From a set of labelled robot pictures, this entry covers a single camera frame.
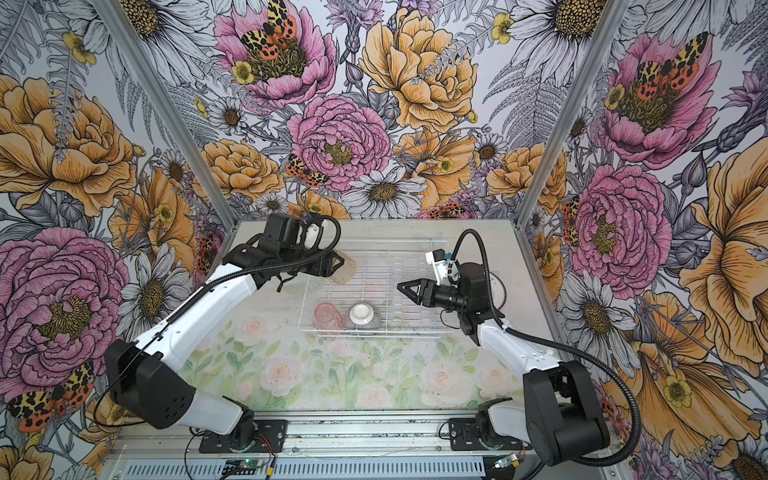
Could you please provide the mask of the yellow plastic cup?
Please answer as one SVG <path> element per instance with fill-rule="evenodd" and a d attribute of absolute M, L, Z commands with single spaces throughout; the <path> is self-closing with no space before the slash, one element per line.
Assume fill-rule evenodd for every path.
<path fill-rule="evenodd" d="M 332 255 L 330 279 L 338 284 L 348 283 L 357 272 L 356 262 L 344 252 L 335 250 Z"/>

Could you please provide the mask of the orange sunburst plate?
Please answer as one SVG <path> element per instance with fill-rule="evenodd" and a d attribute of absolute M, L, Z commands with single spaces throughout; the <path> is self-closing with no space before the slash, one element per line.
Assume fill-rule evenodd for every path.
<path fill-rule="evenodd" d="M 502 279 L 494 272 L 490 273 L 490 280 L 493 305 L 497 310 L 501 310 L 508 299 L 507 288 Z"/>

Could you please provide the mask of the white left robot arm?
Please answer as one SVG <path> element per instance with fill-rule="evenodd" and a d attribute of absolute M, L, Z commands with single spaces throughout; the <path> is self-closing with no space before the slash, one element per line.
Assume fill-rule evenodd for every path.
<path fill-rule="evenodd" d="M 179 374 L 199 344 L 269 281 L 329 278 L 344 266 L 340 222 L 327 215 L 272 214 L 264 230 L 235 246 L 191 296 L 132 341 L 116 340 L 104 360 L 116 405 L 156 429 L 185 426 L 226 438 L 238 450 L 256 439 L 253 411 L 187 383 Z"/>

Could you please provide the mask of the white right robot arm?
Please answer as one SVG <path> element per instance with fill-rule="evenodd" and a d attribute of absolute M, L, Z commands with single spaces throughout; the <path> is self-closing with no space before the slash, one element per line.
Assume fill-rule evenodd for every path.
<path fill-rule="evenodd" d="M 529 446 L 548 466 L 609 446 L 610 435 L 587 369 L 510 334 L 494 305 L 490 275 L 483 265 L 459 266 L 458 279 L 445 285 L 421 278 L 401 282 L 397 289 L 417 305 L 455 312 L 461 331 L 522 380 L 523 404 L 497 399 L 480 405 L 475 416 L 478 433 L 471 439 L 490 448 L 509 442 Z"/>

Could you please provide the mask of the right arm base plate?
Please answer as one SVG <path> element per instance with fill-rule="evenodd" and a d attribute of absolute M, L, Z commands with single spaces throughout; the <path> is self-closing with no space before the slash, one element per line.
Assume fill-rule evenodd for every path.
<path fill-rule="evenodd" d="M 511 437 L 484 440 L 474 419 L 451 418 L 447 423 L 452 451 L 522 451 L 524 443 Z"/>

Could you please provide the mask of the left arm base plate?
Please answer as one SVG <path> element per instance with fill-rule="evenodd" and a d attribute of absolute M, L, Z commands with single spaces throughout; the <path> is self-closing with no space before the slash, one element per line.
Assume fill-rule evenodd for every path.
<path fill-rule="evenodd" d="M 203 454 L 280 453 L 283 450 L 288 421 L 255 420 L 238 425 L 230 434 L 206 431 L 199 446 Z"/>

